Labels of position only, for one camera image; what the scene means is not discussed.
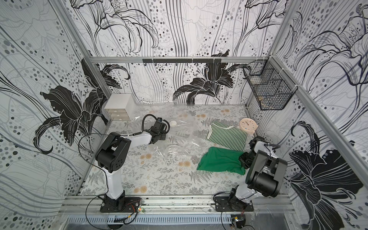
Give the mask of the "green white striped top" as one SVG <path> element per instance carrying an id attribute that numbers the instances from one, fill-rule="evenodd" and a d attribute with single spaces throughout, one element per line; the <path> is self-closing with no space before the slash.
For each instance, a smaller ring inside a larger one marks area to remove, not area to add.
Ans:
<path id="1" fill-rule="evenodd" d="M 243 151 L 246 146 L 247 133 L 235 126 L 213 121 L 206 140 L 230 150 Z"/>

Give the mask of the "green tank top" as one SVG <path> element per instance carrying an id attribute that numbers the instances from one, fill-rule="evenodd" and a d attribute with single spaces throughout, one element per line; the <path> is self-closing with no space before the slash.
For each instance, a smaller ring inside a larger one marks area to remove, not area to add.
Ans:
<path id="1" fill-rule="evenodd" d="M 210 147 L 208 152 L 202 156 L 197 170 L 245 175 L 246 170 L 239 161 L 239 157 L 243 154 L 242 151 Z"/>

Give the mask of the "clear plastic vacuum bag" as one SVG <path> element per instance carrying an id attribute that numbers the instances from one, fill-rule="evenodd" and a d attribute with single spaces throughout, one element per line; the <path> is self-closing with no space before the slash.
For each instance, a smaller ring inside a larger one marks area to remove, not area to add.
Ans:
<path id="1" fill-rule="evenodd" d="M 165 140 L 159 140 L 155 144 L 136 147 L 138 150 L 148 150 L 167 160 L 173 157 L 192 157 L 202 155 L 206 149 L 205 141 L 197 136 L 199 131 L 197 118 L 194 115 L 194 108 L 186 105 L 160 104 L 142 105 L 138 107 L 134 118 L 126 122 L 127 133 L 136 133 L 141 130 L 143 117 L 152 114 L 167 120 L 176 121 L 177 126 L 170 126 L 170 131 L 166 134 Z"/>

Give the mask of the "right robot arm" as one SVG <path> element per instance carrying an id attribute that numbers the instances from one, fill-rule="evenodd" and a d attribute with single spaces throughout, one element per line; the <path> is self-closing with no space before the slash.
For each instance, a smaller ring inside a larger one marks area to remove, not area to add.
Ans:
<path id="1" fill-rule="evenodd" d="M 230 199 L 248 204 L 256 196 L 276 197 L 288 166 L 287 161 L 275 155 L 279 145 L 257 136 L 250 141 L 249 146 L 250 151 L 239 157 L 241 166 L 247 170 L 245 183 L 230 193 Z"/>

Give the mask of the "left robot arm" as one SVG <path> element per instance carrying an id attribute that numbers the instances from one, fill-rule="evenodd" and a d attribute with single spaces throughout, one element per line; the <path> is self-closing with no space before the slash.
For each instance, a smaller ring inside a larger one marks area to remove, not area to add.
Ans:
<path id="1" fill-rule="evenodd" d="M 147 114 L 143 117 L 140 132 L 130 135 L 111 132 L 107 135 L 95 155 L 98 167 L 106 174 L 107 192 L 103 198 L 106 206 L 120 211 L 126 205 L 120 171 L 129 150 L 165 140 L 169 131 L 170 123 L 167 120 Z"/>

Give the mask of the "pink round clock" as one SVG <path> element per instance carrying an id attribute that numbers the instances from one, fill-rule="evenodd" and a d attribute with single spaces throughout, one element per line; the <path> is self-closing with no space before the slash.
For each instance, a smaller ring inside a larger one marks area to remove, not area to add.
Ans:
<path id="1" fill-rule="evenodd" d="M 247 134 L 254 135 L 258 128 L 258 125 L 254 120 L 250 118 L 243 118 L 239 123 L 239 127 Z"/>

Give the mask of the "white three-drawer organizer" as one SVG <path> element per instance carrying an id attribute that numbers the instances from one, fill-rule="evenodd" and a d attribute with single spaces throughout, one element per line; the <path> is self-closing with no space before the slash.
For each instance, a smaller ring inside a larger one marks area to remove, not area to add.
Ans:
<path id="1" fill-rule="evenodd" d="M 130 121 L 134 118 L 136 103 L 131 94 L 112 94 L 104 109 L 113 121 Z"/>

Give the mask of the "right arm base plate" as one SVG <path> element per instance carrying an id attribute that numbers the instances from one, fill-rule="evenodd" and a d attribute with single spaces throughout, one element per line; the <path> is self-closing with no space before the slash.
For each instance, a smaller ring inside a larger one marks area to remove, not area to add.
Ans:
<path id="1" fill-rule="evenodd" d="M 215 196 L 215 210 L 217 212 L 253 212 L 254 207 L 251 204 L 244 203 L 237 198 L 230 199 L 229 196 Z"/>

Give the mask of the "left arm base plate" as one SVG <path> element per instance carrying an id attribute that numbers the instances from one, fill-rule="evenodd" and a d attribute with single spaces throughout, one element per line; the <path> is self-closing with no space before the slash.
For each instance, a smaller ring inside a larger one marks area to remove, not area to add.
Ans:
<path id="1" fill-rule="evenodd" d="M 121 197 L 113 200 L 104 196 L 100 207 L 101 213 L 136 213 L 141 205 L 140 197 Z"/>

